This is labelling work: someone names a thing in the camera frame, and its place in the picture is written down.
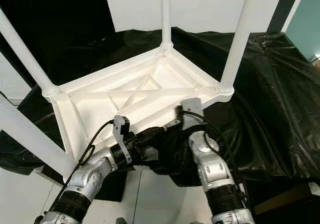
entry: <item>black cable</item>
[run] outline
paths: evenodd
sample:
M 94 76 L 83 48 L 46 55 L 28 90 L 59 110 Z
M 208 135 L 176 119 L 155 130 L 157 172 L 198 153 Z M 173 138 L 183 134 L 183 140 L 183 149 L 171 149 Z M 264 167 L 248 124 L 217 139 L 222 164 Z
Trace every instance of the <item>black cable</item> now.
M 214 131 L 216 131 L 217 133 L 219 133 L 219 130 L 218 130 L 217 128 L 215 128 L 215 127 L 210 123 L 210 121 L 209 121 L 208 119 L 204 118 L 202 115 L 199 115 L 199 114 L 197 114 L 197 113 L 194 113 L 194 112 L 188 111 L 188 110 L 182 110 L 182 112 L 183 112 L 184 114 L 194 115 L 194 116 L 200 118 L 201 120 L 204 120 L 207 124 L 209 124 L 209 125 L 211 126 L 211 128 L 212 128 Z
M 136 192 L 136 204 L 134 205 L 134 217 L 133 217 L 133 221 L 132 221 L 132 223 L 134 223 L 135 222 L 135 213 L 136 213 L 136 209 L 137 209 L 137 203 L 138 203 L 138 195 L 139 195 L 139 189 L 140 189 L 140 181 L 141 181 L 141 175 L 142 175 L 142 170 L 140 171 L 140 177 L 139 177 L 139 183 L 138 183 L 138 191 Z
M 204 132 L 204 141 L 205 141 L 205 144 L 207 145 L 207 147 L 209 147 L 210 148 L 210 150 L 212 150 L 215 154 L 217 154 L 217 155 L 219 155 L 219 152 L 218 151 L 216 151 L 210 144 L 209 144 L 209 142 L 208 142 L 208 139 L 206 138 L 207 136 L 207 134 L 206 134 L 207 132 L 205 131 Z
M 113 124 L 113 120 L 110 120 L 108 122 L 106 122 L 105 124 L 103 124 L 99 130 L 94 134 L 94 136 L 92 137 L 89 145 L 87 146 L 87 148 L 85 149 L 85 151 L 83 152 L 82 156 L 80 157 L 79 161 L 78 161 L 78 164 L 75 166 L 75 168 L 73 169 L 71 175 L 69 176 L 68 180 L 65 182 L 65 184 L 63 185 L 61 191 L 59 192 L 59 194 L 57 195 L 57 197 L 54 199 L 51 207 L 49 208 L 49 211 L 52 211 L 53 208 L 55 207 L 57 201 L 59 200 L 60 196 L 62 195 L 62 193 L 64 192 L 65 188 L 68 186 L 68 183 L 70 182 L 73 174 L 75 173 L 75 171 L 77 169 L 79 169 L 79 167 L 81 165 L 84 165 L 87 163 L 87 161 L 90 159 L 90 157 L 93 155 L 94 153 L 94 150 L 95 150 L 95 146 L 93 145 L 93 142 L 95 141 L 95 139 L 97 138 L 97 136 L 99 135 L 99 133 L 109 124 Z M 91 152 L 90 154 L 88 155 L 88 157 L 83 161 L 84 157 L 86 156 L 86 154 L 89 152 L 89 150 L 91 149 Z

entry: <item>metal bracket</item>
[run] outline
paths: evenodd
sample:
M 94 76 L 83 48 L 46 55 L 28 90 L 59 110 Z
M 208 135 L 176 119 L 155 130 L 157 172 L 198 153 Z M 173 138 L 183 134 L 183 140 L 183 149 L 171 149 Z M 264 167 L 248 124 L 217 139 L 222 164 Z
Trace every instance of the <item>metal bracket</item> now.
M 182 109 L 185 111 L 191 111 L 193 113 L 199 114 L 201 116 L 204 115 L 201 99 L 200 98 L 190 98 L 181 101 Z M 202 124 L 203 121 L 193 115 L 183 115 L 183 130 L 188 129 L 191 126 Z
M 171 127 L 173 127 L 173 126 L 175 126 L 175 125 L 179 125 L 180 123 L 181 123 L 181 121 L 176 119 L 176 120 L 170 121 L 169 123 L 165 124 L 165 125 L 163 126 L 163 128 L 164 128 L 165 130 L 168 130 L 169 128 L 171 128 Z
M 127 163 L 131 163 L 132 162 L 132 158 L 126 148 L 125 142 L 123 137 L 128 135 L 129 133 L 129 126 L 130 126 L 130 122 L 126 117 L 123 116 L 119 116 L 116 115 L 113 119 L 114 121 L 114 126 L 113 126 L 113 135 L 117 141 L 117 143 L 119 144 L 124 156 L 126 157 L 126 161 Z
M 227 211 L 212 217 L 212 223 L 228 224 L 255 224 L 249 209 L 237 209 Z

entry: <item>black plastic sheet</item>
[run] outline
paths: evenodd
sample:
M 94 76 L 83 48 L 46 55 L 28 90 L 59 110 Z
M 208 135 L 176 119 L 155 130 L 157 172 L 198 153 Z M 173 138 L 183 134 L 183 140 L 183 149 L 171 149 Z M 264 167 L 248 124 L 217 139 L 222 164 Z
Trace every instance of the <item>black plastic sheet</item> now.
M 174 48 L 217 80 L 232 39 L 233 34 L 172 29 Z M 50 66 L 48 75 L 55 84 L 63 84 L 151 50 L 160 42 L 160 31 L 79 37 Z M 285 34 L 250 35 L 234 88 L 231 101 L 204 111 L 231 145 L 243 178 L 319 179 L 320 75 Z M 2 166 L 7 144 L 1 137 Z M 32 155 L 28 159 L 24 162 L 21 158 L 18 165 L 12 160 L 11 167 L 7 159 L 5 167 L 19 172 L 19 168 L 39 165 Z

